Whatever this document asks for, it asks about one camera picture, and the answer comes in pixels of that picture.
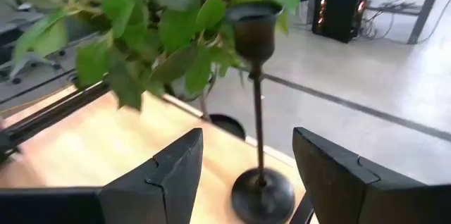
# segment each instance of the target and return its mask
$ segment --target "candlestick base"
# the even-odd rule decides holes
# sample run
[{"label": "candlestick base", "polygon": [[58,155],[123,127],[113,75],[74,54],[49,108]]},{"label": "candlestick base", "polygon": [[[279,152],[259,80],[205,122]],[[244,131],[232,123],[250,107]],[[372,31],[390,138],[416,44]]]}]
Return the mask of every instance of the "candlestick base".
[{"label": "candlestick base", "polygon": [[232,207],[247,224],[285,223],[295,207],[295,193],[280,173],[264,169],[265,186],[259,185],[259,171],[241,174],[232,188]]}]

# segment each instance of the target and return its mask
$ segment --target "black pc tower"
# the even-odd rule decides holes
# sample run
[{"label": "black pc tower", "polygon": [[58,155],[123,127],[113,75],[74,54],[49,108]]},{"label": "black pc tower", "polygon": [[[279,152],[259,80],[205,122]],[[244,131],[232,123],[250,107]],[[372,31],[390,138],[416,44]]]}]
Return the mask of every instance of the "black pc tower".
[{"label": "black pc tower", "polygon": [[451,185],[422,184],[304,128],[292,144],[307,196],[291,223],[313,210],[320,224],[451,223]]},{"label": "black pc tower", "polygon": [[104,187],[0,189],[0,223],[189,223],[202,149],[197,128]]},{"label": "black pc tower", "polygon": [[359,34],[367,0],[315,0],[311,31],[348,43]]}]

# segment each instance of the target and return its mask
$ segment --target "metal candlestick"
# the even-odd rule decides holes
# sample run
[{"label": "metal candlestick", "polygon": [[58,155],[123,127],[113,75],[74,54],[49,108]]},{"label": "metal candlestick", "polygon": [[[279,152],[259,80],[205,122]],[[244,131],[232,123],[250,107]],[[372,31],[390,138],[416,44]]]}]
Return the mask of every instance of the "metal candlestick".
[{"label": "metal candlestick", "polygon": [[255,1],[227,12],[235,35],[235,49],[251,65],[249,78],[254,81],[259,165],[241,174],[232,188],[232,207],[246,223],[284,223],[295,205],[290,182],[280,173],[264,167],[261,68],[274,52],[274,29],[282,9],[273,1]]}]

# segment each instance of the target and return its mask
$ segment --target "wooden table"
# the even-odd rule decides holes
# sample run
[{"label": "wooden table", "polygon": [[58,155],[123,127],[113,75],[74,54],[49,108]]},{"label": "wooden table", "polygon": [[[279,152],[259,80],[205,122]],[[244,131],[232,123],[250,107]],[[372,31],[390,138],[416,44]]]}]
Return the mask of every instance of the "wooden table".
[{"label": "wooden table", "polygon": [[[7,118],[6,126],[73,91],[69,87]],[[20,145],[22,155],[14,155],[1,167],[0,187],[105,185],[201,127],[204,158],[192,223],[241,223],[231,208],[230,191],[241,173],[257,165],[255,147],[200,120],[199,111],[174,98],[163,101],[148,94],[143,98],[141,113],[117,110],[115,96],[108,93],[41,131]],[[265,161],[290,179],[297,207],[304,187],[294,160],[266,148]]]}]

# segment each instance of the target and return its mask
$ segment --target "concrete floor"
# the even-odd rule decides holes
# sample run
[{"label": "concrete floor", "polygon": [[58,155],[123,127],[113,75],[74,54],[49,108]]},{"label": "concrete floor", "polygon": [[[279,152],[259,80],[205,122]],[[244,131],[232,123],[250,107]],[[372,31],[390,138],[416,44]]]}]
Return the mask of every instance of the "concrete floor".
[{"label": "concrete floor", "polygon": [[[429,35],[447,1],[436,2],[420,39]],[[395,16],[387,38],[405,42],[414,20]],[[380,33],[390,21],[390,14],[376,19]],[[292,156],[292,129],[305,127],[421,182],[451,182],[450,23],[451,8],[432,38],[416,46],[386,39],[342,44],[304,31],[299,24],[288,37],[277,35],[276,52],[265,65],[267,77],[262,82],[265,143]],[[69,48],[67,56],[55,59],[68,70],[73,68],[74,53],[75,48]],[[0,101],[55,73],[33,68],[24,73],[20,85],[0,83]],[[66,84],[65,79],[53,81],[0,104],[0,111]],[[246,81],[242,87],[236,70],[218,81],[208,108],[238,119],[247,134],[255,136],[252,86]]]}]

